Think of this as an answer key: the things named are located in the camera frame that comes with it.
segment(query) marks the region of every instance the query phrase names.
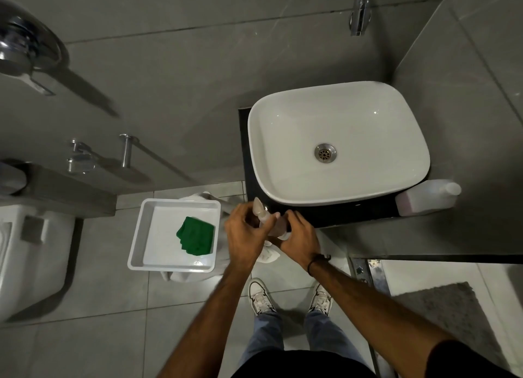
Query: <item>tiled floor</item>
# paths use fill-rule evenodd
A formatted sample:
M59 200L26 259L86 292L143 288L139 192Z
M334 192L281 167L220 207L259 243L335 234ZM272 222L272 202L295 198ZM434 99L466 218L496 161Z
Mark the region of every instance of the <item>tiled floor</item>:
M240 181L153 194L182 197L204 190L231 203L244 200ZM1 326L1 377L133 378L158 373L219 279L164 282L158 272L127 268L139 206L151 196L121 196L121 209L114 217L85 220L67 292L40 306L37 312L42 316ZM344 253L322 233L319 236L324 250L333 255L333 263L348 270ZM253 274L266 282L277 305L290 311L285 316L286 348L308 349L303 330L295 320L309 306L314 281L284 255L274 263L257 263ZM337 305L331 316L372 365L366 341ZM227 340L220 376L231 376L235 371L253 323L254 314L243 296Z
M523 266L383 260L392 295L468 282L512 372L523 377Z

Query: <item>person's left arm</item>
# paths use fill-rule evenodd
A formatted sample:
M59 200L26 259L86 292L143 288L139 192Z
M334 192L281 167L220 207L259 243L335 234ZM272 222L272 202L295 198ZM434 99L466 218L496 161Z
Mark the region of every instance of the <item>person's left arm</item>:
M159 378L218 376L242 289L262 251L267 234L279 217L276 213L262 228L253 228L246 223L250 211L252 202L239 204L227 220L231 263L160 371Z

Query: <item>hand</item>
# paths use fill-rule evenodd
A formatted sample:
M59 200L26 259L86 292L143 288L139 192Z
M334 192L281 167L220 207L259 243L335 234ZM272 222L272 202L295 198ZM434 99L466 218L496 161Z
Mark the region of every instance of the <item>hand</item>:
M252 270L267 235L280 217L280 213L271 214L261 228L254 228L247 223L247 216L252 211L252 202L239 204L225 223L231 265L248 272Z
M285 217L291 224L291 236L283 242L273 237L270 237L269 241L307 270L314 256L322 252L316 230L300 212L287 210Z

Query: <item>black countertop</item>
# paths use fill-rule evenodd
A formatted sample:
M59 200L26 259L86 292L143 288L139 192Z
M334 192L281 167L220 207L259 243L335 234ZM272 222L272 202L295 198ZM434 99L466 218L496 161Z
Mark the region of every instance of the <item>black countertop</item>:
M272 200L261 189L258 180L256 179L256 175L254 174L251 150L249 149L249 135L247 131L247 119L251 109L240 109L238 112L239 131L242 139L243 166L245 170L245 186L248 200L252 201L256 196L258 196L271 213L280 212L281 214L284 214L288 209L297 210L315 228L400 216L397 211L396 202L394 201L394 197L398 194L397 192L358 202L338 203L324 206L289 206Z

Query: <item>forearm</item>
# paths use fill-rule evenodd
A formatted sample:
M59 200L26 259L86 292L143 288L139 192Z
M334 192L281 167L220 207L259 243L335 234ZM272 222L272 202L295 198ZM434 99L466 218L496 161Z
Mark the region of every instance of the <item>forearm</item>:
M218 376L232 319L249 273L250 270L245 268L228 266L222 280L167 360L159 378Z
M431 350L452 335L325 261L311 275L329 292L370 345L403 378L423 378Z

